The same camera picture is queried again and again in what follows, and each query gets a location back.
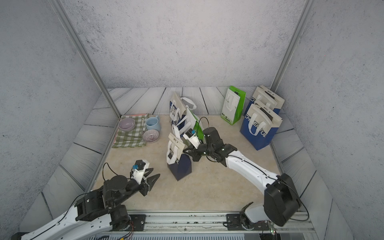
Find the navy beige bag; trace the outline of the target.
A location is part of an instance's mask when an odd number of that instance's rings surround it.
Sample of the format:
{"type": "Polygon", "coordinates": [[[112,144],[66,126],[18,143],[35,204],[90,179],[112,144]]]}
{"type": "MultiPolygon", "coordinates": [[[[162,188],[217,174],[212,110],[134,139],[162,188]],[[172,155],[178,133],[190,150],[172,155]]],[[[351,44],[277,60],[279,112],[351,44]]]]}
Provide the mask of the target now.
{"type": "Polygon", "coordinates": [[[186,148],[184,142],[172,133],[169,133],[167,147],[167,166],[177,181],[180,181],[192,173],[192,162],[190,156],[184,154],[186,148]]]}

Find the green white bag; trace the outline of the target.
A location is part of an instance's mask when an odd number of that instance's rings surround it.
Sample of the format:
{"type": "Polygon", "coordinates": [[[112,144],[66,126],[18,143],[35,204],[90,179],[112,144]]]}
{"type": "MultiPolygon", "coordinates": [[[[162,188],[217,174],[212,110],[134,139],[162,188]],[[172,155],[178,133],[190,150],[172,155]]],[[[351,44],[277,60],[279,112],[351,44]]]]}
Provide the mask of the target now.
{"type": "Polygon", "coordinates": [[[199,122],[199,118],[190,110],[186,110],[186,114],[178,120],[176,123],[172,123],[172,132],[173,134],[181,139],[184,133],[188,130],[195,131],[199,140],[204,140],[203,126],[199,122]]]}
{"type": "Polygon", "coordinates": [[[234,125],[242,116],[246,92],[234,86],[227,89],[221,117],[230,125],[234,125]]]}

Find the blue beige takeout bag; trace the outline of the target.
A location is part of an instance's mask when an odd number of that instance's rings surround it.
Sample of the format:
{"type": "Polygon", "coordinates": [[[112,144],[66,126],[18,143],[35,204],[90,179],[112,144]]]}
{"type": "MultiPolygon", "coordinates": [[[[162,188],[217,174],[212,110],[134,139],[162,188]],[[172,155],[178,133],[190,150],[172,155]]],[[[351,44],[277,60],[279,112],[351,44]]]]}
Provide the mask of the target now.
{"type": "Polygon", "coordinates": [[[256,100],[261,101],[264,105],[266,105],[270,110],[272,110],[276,114],[279,114],[285,102],[285,99],[283,99],[264,85],[260,85],[256,88],[254,94],[252,95],[250,102],[244,110],[244,114],[248,111],[251,104],[254,104],[256,100]]]}

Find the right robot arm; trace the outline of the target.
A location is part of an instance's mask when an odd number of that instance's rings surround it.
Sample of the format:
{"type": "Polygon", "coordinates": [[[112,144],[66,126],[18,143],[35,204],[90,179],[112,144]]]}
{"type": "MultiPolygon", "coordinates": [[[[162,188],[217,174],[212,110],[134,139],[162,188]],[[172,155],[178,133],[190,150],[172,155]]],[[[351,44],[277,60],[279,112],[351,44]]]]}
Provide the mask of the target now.
{"type": "Polygon", "coordinates": [[[256,186],[264,195],[262,204],[251,202],[240,211],[239,225],[252,230],[255,224],[271,221],[283,227],[300,209],[302,202],[293,183],[287,174],[278,175],[270,172],[242,154],[231,144],[225,144],[214,127],[203,130],[204,138],[199,140],[197,132],[188,130],[183,138],[190,145],[183,150],[184,154],[198,162],[202,156],[234,170],[256,186]]]}

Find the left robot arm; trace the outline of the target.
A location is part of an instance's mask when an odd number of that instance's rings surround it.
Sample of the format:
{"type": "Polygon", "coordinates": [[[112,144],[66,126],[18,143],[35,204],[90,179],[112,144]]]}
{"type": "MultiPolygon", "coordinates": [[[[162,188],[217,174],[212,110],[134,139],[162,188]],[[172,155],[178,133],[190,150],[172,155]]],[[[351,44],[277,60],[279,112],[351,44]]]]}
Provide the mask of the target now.
{"type": "Polygon", "coordinates": [[[85,240],[107,231],[126,231],[130,237],[144,226],[144,215],[131,217],[123,202],[136,193],[146,196],[161,176],[149,169],[133,169],[128,179],[116,175],[97,190],[78,196],[69,209],[30,233],[15,233],[13,240],[85,240]]]}

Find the green checkered cloth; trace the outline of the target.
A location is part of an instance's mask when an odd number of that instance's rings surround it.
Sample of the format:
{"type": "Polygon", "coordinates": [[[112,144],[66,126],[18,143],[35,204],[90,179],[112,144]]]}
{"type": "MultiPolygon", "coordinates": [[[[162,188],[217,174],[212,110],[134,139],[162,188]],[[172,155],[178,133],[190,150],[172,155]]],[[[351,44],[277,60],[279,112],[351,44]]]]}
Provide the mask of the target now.
{"type": "Polygon", "coordinates": [[[148,117],[148,114],[123,115],[121,119],[133,118],[136,122],[136,127],[130,132],[123,132],[118,127],[112,148],[144,147],[146,142],[143,140],[143,134],[147,130],[146,120],[148,117]]]}

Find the pink patterned bowl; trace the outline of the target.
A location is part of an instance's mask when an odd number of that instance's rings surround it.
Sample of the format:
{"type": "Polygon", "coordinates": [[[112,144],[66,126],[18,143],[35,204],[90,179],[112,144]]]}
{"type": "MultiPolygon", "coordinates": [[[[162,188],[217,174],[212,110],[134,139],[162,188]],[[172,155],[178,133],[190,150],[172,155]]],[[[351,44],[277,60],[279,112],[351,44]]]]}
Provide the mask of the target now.
{"type": "Polygon", "coordinates": [[[159,131],[151,129],[151,130],[147,130],[147,131],[144,132],[143,140],[146,143],[154,143],[154,142],[156,142],[158,140],[159,136],[160,136],[160,132],[159,131]]]}

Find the blue mug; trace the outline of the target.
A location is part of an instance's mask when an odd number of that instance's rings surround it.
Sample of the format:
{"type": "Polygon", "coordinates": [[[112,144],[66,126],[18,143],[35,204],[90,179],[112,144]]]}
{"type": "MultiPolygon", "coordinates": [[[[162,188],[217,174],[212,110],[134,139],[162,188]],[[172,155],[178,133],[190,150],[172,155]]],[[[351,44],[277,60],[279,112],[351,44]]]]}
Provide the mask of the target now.
{"type": "Polygon", "coordinates": [[[146,127],[147,127],[147,131],[148,130],[156,130],[156,131],[160,132],[162,127],[161,127],[159,116],[149,117],[146,120],[146,127]]]}

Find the purple bowl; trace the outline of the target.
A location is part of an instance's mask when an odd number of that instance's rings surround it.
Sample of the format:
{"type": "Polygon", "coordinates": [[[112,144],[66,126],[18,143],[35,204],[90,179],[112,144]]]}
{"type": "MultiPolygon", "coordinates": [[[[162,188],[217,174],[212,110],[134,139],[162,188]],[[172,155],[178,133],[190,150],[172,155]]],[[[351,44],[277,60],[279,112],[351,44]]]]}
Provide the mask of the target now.
{"type": "Polygon", "coordinates": [[[123,132],[130,132],[136,127],[136,122],[133,118],[123,118],[119,121],[118,127],[123,132]]]}

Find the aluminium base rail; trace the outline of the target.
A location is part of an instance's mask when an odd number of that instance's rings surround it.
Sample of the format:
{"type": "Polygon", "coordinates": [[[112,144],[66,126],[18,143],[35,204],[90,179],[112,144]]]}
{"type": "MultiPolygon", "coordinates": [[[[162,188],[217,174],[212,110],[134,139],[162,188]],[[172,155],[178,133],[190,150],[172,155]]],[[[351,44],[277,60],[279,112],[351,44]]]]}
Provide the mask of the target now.
{"type": "Polygon", "coordinates": [[[146,215],[142,231],[134,231],[131,240],[317,240],[318,235],[307,214],[299,212],[283,227],[271,222],[260,223],[254,230],[225,225],[230,212],[223,211],[139,211],[130,215],[146,215]]]}

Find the right aluminium frame post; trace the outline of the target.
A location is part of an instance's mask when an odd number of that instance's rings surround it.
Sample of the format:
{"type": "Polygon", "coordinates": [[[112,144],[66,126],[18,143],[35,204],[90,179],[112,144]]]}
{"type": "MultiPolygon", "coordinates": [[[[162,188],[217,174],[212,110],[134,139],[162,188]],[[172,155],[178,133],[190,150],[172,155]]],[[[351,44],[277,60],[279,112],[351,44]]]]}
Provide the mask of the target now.
{"type": "Polygon", "coordinates": [[[307,0],[305,2],[303,11],[302,11],[301,16],[299,18],[299,21],[296,25],[296,28],[293,32],[293,35],[291,37],[290,43],[287,47],[287,50],[284,54],[283,60],[280,64],[279,69],[276,73],[276,76],[272,82],[271,90],[273,92],[276,92],[276,90],[278,89],[278,87],[282,81],[283,75],[284,75],[284,73],[285,73],[285,71],[289,65],[290,59],[292,58],[292,55],[295,51],[295,48],[296,48],[296,46],[300,40],[300,37],[304,31],[304,28],[307,24],[308,18],[310,16],[312,10],[313,10],[315,2],[316,2],[315,0],[307,0]]]}

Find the aluminium frame post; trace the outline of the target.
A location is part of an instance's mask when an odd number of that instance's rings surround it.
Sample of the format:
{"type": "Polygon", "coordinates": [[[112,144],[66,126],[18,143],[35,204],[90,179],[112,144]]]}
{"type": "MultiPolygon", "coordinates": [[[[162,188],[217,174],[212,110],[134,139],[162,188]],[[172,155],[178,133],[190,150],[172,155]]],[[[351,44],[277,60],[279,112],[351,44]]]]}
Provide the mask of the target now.
{"type": "Polygon", "coordinates": [[[80,54],[80,57],[82,58],[84,64],[86,65],[87,69],[91,73],[95,83],[97,84],[98,88],[100,89],[101,93],[105,97],[107,103],[112,108],[115,115],[120,119],[122,114],[118,110],[113,98],[111,97],[109,91],[107,90],[100,74],[98,73],[93,61],[91,60],[89,54],[87,53],[86,48],[84,47],[80,37],[78,36],[74,26],[72,25],[62,3],[58,0],[49,0],[49,3],[56,13],[59,21],[61,22],[62,26],[64,27],[67,35],[69,36],[70,40],[76,47],[78,53],[80,54]]]}
{"type": "Polygon", "coordinates": [[[271,90],[273,92],[276,92],[276,90],[278,89],[278,87],[282,81],[283,75],[284,75],[284,73],[285,73],[285,71],[289,65],[290,59],[292,58],[292,55],[295,51],[295,48],[296,48],[296,46],[300,40],[300,37],[304,31],[304,28],[307,24],[308,18],[310,16],[312,10],[313,10],[315,2],[316,2],[315,0],[307,0],[305,2],[303,11],[302,11],[301,16],[299,18],[299,21],[296,25],[296,28],[293,32],[293,35],[291,37],[290,43],[287,47],[287,50],[284,54],[283,60],[280,64],[279,69],[276,73],[276,76],[272,82],[271,90]]]}

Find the left aluminium frame post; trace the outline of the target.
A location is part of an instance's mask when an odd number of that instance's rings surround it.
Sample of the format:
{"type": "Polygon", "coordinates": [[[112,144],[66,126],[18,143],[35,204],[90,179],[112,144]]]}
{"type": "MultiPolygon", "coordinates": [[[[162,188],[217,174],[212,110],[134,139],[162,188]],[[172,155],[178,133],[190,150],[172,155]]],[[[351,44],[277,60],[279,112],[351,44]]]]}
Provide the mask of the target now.
{"type": "Polygon", "coordinates": [[[80,37],[78,36],[74,26],[72,25],[62,3],[58,0],[49,0],[49,3],[56,13],[59,21],[61,22],[62,26],[64,27],[67,35],[69,36],[70,40],[76,47],[78,53],[80,54],[80,57],[82,58],[84,64],[86,65],[87,69],[91,73],[95,83],[97,84],[98,88],[100,89],[101,93],[105,97],[107,103],[112,108],[115,115],[120,119],[122,114],[118,110],[113,98],[111,97],[109,91],[107,90],[100,74],[98,73],[93,61],[91,60],[89,54],[87,53],[86,48],[84,47],[80,37]]]}

